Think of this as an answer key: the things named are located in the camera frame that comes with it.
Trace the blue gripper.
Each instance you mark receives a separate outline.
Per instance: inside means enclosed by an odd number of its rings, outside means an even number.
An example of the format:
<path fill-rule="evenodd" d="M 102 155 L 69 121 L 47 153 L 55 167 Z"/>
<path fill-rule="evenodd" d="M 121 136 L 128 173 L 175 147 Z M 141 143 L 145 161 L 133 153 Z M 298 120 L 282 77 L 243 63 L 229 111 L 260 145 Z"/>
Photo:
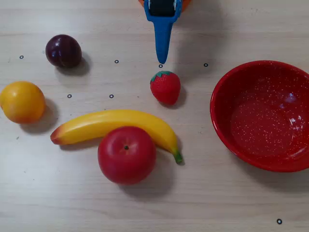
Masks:
<path fill-rule="evenodd" d="M 154 23 L 155 48 L 158 62 L 165 64 L 173 23 L 181 15 L 181 0 L 145 0 L 144 10 L 148 21 Z"/>

